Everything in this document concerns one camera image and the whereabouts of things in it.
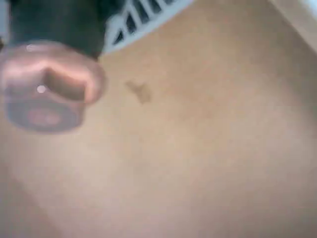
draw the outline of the floor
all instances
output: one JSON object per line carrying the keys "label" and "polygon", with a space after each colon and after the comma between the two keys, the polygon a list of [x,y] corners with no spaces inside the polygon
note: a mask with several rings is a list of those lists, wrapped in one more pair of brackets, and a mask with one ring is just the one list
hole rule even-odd
{"label": "floor", "polygon": [[1,237],[317,236],[317,57],[267,1],[197,0],[102,64],[79,130],[1,112]]}

